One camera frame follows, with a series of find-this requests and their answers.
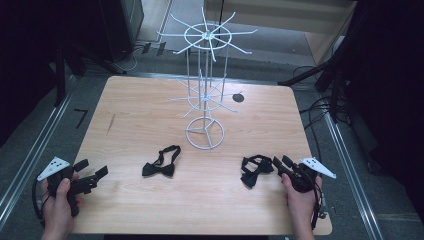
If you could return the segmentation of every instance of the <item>bow tie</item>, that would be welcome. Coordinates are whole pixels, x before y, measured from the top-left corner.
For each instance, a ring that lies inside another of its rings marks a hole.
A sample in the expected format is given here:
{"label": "bow tie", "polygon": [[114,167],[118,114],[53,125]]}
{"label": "bow tie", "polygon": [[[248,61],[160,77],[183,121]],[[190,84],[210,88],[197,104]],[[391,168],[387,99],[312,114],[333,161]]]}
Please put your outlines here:
{"label": "bow tie", "polygon": [[[260,162],[256,161],[255,159],[257,158],[261,159],[261,161]],[[258,165],[255,171],[251,172],[249,169],[246,168],[246,165],[249,162]],[[256,155],[250,158],[243,158],[241,169],[244,171],[244,173],[242,174],[242,177],[240,179],[249,188],[252,188],[253,186],[255,186],[256,181],[258,179],[258,175],[260,173],[270,173],[274,171],[274,168],[272,167],[271,158],[268,158],[262,155]]]}
{"label": "bow tie", "polygon": [[[172,154],[171,164],[166,165],[164,167],[160,167],[160,165],[162,165],[162,163],[164,161],[163,154],[170,152],[170,151],[174,151],[174,150],[177,150],[177,151],[175,151],[174,154]],[[175,170],[174,161],[178,157],[180,152],[181,152],[180,146],[175,146],[175,145],[172,145],[170,147],[165,148],[162,151],[159,151],[158,160],[156,160],[153,164],[152,163],[146,163],[146,165],[144,165],[144,167],[143,167],[142,175],[143,176],[151,176],[151,175],[156,174],[156,173],[162,173],[165,176],[172,177],[172,175],[174,175],[174,170]]]}

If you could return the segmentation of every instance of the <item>gray carpet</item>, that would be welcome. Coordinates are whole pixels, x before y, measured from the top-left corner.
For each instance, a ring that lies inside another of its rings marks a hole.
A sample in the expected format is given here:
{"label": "gray carpet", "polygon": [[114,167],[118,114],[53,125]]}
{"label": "gray carpet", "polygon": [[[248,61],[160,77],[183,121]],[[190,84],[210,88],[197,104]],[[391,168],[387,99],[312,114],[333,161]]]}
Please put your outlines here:
{"label": "gray carpet", "polygon": [[[157,56],[156,50],[151,49],[147,54],[136,54],[137,67],[129,71],[131,76],[148,76],[156,74],[186,74],[186,59],[182,55],[173,55],[164,52]],[[122,67],[133,66],[132,57],[119,63]],[[25,185],[25,188],[16,202],[13,211],[1,229],[0,239],[39,239],[42,228],[38,224],[31,205],[32,179],[41,171],[54,156],[73,161],[78,153],[80,144],[94,113],[102,89],[110,76],[96,64],[87,61],[88,71],[83,78],[78,79],[78,85],[56,130],[46,145],[38,164],[36,165]],[[275,84],[276,81],[291,78],[298,66],[288,64],[271,64],[250,60],[230,59],[228,78],[235,81],[252,84]],[[214,65],[214,72],[219,76],[222,65]],[[300,74],[308,68],[296,70]],[[318,93],[313,90],[314,77],[293,86],[299,109],[307,109],[318,99]],[[34,109],[33,113],[15,131],[9,141],[0,149],[1,186],[0,194],[12,182],[20,165],[34,143],[49,113],[52,111],[55,91],[47,95]],[[88,114],[77,129],[81,120],[81,112],[75,108],[88,110]],[[302,121],[307,125],[307,114],[302,114]],[[389,176],[375,176],[368,172],[365,157],[357,143],[353,130],[344,123],[339,123],[346,144],[349,147],[351,158],[354,160],[356,171],[367,193],[368,199],[376,213],[383,236],[386,239],[424,239],[424,228],[407,198],[403,187]],[[323,191],[326,196],[327,210],[332,220],[333,232],[328,236],[319,236],[318,239],[368,239],[362,217],[350,189],[349,183],[335,148],[333,139],[324,119],[314,124],[319,147],[322,152],[323,163],[337,173],[336,180],[325,177]],[[306,130],[311,151],[317,156],[317,145],[311,128]],[[72,235],[70,239],[103,239],[102,235]],[[284,236],[270,236],[272,240],[282,240]]]}

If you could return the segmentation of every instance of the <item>wire display rack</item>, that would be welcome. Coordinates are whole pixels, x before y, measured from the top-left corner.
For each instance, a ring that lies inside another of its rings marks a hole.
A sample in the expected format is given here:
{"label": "wire display rack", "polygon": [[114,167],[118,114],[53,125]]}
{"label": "wire display rack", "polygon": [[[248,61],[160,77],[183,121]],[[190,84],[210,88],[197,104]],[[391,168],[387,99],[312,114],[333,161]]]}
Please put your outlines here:
{"label": "wire display rack", "polygon": [[[187,140],[196,148],[199,149],[213,149],[219,146],[225,137],[225,130],[223,125],[215,118],[212,117],[212,111],[223,107],[231,112],[237,112],[234,109],[229,108],[224,104],[224,97],[231,96],[234,94],[224,94],[225,79],[227,76],[227,64],[228,64],[228,49],[233,47],[244,54],[252,54],[252,52],[245,51],[236,45],[232,44],[231,41],[235,35],[247,35],[256,32],[257,30],[250,32],[231,32],[225,27],[234,16],[235,12],[224,22],[220,24],[207,22],[203,8],[202,17],[203,23],[189,25],[177,18],[172,14],[170,16],[177,22],[185,25],[187,29],[182,34],[163,34],[161,36],[166,37],[183,37],[187,42],[187,46],[180,51],[175,51],[174,54],[181,54],[186,52],[187,58],[187,77],[186,81],[177,79],[180,84],[187,88],[187,97],[185,98],[171,98],[173,101],[186,100],[191,109],[182,118],[185,118],[192,111],[202,112],[202,116],[193,119],[186,128]],[[191,49],[197,49],[197,77],[195,83],[190,76],[190,64],[189,57]],[[215,51],[226,48],[225,65],[223,77],[218,81],[214,81],[212,77],[213,63],[216,62]],[[204,68],[201,67],[201,55],[205,53]],[[203,136],[206,141],[199,141],[197,136]]]}

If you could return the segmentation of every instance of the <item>human hand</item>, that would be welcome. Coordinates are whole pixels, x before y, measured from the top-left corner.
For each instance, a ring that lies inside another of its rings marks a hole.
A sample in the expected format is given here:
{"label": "human hand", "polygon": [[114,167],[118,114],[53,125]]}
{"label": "human hand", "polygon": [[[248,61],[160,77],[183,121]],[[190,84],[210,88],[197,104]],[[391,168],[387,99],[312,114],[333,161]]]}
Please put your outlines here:
{"label": "human hand", "polygon": [[[287,204],[298,239],[314,239],[311,227],[311,218],[316,203],[314,190],[306,193],[296,191],[289,176],[285,173],[282,175],[282,183],[286,189]],[[318,176],[315,183],[321,188],[322,178]]]}
{"label": "human hand", "polygon": [[[78,174],[74,174],[72,180],[78,178]],[[71,181],[68,178],[64,178],[60,182],[56,191],[56,198],[49,195],[47,186],[47,180],[44,180],[42,192],[45,228],[42,239],[66,239],[74,227],[74,219],[71,216],[71,207],[67,199]],[[75,198],[77,206],[80,207],[82,205],[82,197],[77,195]]]}

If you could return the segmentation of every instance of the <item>wrist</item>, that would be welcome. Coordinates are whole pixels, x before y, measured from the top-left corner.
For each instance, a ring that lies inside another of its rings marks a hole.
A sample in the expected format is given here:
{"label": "wrist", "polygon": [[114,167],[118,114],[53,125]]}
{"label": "wrist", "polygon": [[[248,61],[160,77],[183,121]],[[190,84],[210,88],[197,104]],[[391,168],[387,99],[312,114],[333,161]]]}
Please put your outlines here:
{"label": "wrist", "polygon": [[315,239],[310,218],[293,214],[292,223],[296,239]]}

